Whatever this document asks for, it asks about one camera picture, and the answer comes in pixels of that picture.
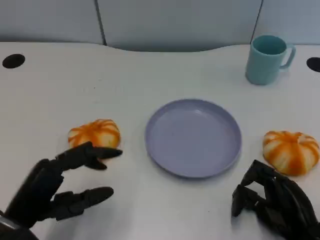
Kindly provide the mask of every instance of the small orange pumpkin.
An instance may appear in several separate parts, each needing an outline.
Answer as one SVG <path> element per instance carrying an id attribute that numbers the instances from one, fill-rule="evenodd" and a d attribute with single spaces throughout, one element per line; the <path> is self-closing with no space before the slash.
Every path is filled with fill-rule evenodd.
<path id="1" fill-rule="evenodd" d="M 269 131 L 263 139 L 263 156 L 275 169 L 285 175 L 306 174 L 319 161 L 319 145 L 301 132 Z"/>
<path id="2" fill-rule="evenodd" d="M 98 119 L 69 131 L 68 142 L 70 148 L 89 141 L 92 142 L 94 147 L 116 148 L 120 143 L 119 129 L 115 122 L 110 119 Z"/>

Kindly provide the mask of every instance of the mug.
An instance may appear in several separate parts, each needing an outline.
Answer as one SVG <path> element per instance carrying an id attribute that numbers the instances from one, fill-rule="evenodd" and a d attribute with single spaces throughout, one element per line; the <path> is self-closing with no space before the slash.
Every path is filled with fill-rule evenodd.
<path id="1" fill-rule="evenodd" d="M 288 48 L 291 48 L 291 54 L 286 64 L 281 65 Z M 270 84 L 276 80 L 280 69 L 290 67 L 295 54 L 295 46 L 286 44 L 277 36 L 258 36 L 250 45 L 245 76 L 252 84 Z"/>

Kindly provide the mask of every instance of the white table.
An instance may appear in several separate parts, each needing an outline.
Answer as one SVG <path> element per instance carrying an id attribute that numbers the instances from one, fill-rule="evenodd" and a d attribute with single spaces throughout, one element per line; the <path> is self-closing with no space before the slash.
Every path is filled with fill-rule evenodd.
<path id="1" fill-rule="evenodd" d="M 194 53 L 129 52 L 82 43 L 0 43 L 0 60 L 23 53 L 25 63 L 0 70 L 0 206 L 4 210 L 30 168 L 68 148 L 72 127 L 98 118 L 119 126 L 123 156 L 108 170 L 66 172 L 60 192 L 112 186 L 115 194 L 84 215 L 32 228 L 41 240 L 269 240 L 252 212 L 231 221 L 232 193 L 254 159 L 263 161 L 269 130 L 301 131 L 320 140 L 320 73 L 306 66 L 320 46 L 297 46 L 277 82 L 245 79 L 249 46 Z M 238 163 L 225 174 L 185 180 L 147 156 L 144 130 L 162 105 L 182 98 L 212 101 L 237 120 Z M 320 168 L 295 179 L 320 217 Z M 263 192 L 262 187 L 253 189 Z"/>

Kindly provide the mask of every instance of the white wall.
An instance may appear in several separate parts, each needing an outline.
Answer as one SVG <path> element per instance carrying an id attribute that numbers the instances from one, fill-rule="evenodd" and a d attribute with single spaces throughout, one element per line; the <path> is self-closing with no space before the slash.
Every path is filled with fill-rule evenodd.
<path id="1" fill-rule="evenodd" d="M 103 43 L 94 0 L 1 0 L 0 41 Z"/>
<path id="2" fill-rule="evenodd" d="M 98 0 L 109 46 L 198 51 L 249 44 L 262 0 Z M 254 37 L 320 44 L 320 0 L 263 0 Z M 103 44 L 95 0 L 1 0 L 0 41 Z"/>
<path id="3" fill-rule="evenodd" d="M 98 0 L 109 46 L 196 51 L 249 44 L 261 0 Z"/>
<path id="4" fill-rule="evenodd" d="M 254 36 L 276 35 L 293 44 L 320 44 L 320 0 L 264 0 Z"/>

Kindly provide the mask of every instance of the mug handle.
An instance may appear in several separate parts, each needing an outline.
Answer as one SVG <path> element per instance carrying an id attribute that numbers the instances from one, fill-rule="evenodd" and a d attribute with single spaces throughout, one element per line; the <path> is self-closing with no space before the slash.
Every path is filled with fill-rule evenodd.
<path id="1" fill-rule="evenodd" d="M 290 56 L 289 56 L 286 64 L 280 66 L 280 69 L 287 69 L 288 67 L 290 67 L 292 60 L 294 59 L 294 57 L 296 55 L 296 47 L 293 44 L 287 44 L 287 48 L 291 48 L 291 53 L 290 53 Z"/>

